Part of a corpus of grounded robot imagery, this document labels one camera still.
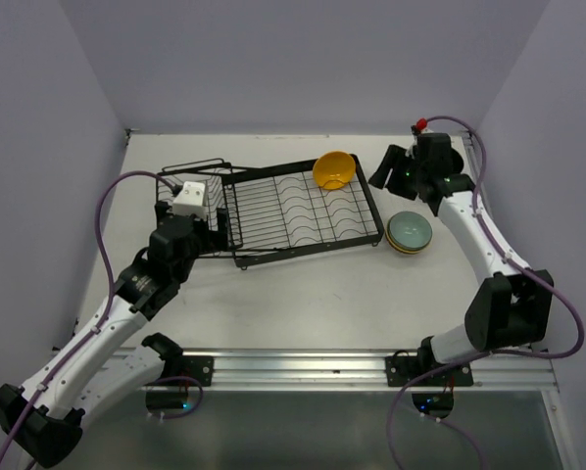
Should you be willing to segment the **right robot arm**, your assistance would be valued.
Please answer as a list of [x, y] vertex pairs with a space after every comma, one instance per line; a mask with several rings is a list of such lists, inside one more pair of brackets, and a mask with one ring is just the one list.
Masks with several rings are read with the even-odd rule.
[[422, 341], [415, 362], [421, 381], [440, 383], [450, 374], [451, 362], [473, 354], [544, 339], [552, 276], [531, 271], [501, 235], [449, 135], [419, 134], [408, 149], [390, 145], [368, 183], [427, 204], [459, 243], [479, 284], [463, 323]]

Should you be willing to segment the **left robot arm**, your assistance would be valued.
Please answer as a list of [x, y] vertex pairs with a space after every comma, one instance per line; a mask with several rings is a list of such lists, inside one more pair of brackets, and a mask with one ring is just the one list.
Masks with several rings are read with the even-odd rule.
[[157, 226], [148, 245], [119, 276], [81, 330], [21, 385], [0, 387], [0, 427], [5, 443], [17, 443], [33, 463], [51, 468], [79, 443], [95, 413], [148, 382], [176, 382], [183, 371], [179, 346], [164, 335], [145, 338], [128, 359], [100, 369], [179, 292], [196, 259], [228, 247], [228, 217], [217, 213], [212, 230], [205, 215], [177, 204], [155, 206]]

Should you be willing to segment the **orange yellow bowl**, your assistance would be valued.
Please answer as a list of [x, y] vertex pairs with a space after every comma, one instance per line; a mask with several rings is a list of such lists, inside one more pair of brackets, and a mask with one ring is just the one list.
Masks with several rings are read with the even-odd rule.
[[357, 164], [352, 155], [342, 151], [328, 152], [314, 163], [313, 180], [323, 190], [338, 190], [351, 182], [356, 168]]

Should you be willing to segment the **pale teal checked bowl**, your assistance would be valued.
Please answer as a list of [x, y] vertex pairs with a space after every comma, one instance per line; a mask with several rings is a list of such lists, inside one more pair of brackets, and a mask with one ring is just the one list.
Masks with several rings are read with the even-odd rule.
[[387, 235], [397, 246], [417, 251], [430, 243], [433, 231], [424, 216], [413, 211], [400, 211], [388, 220]]

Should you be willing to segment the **yellow sun pattern bowl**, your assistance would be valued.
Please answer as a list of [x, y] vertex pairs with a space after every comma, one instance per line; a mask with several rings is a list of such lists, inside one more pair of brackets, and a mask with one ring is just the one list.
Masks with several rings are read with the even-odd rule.
[[387, 243], [397, 252], [404, 254], [404, 255], [416, 255], [419, 254], [421, 252], [423, 252], [429, 245], [430, 243], [426, 243], [423, 246], [418, 246], [415, 248], [409, 248], [409, 247], [405, 247], [404, 245], [400, 245], [391, 235], [390, 232], [386, 232], [385, 233], [385, 239], [387, 241]]

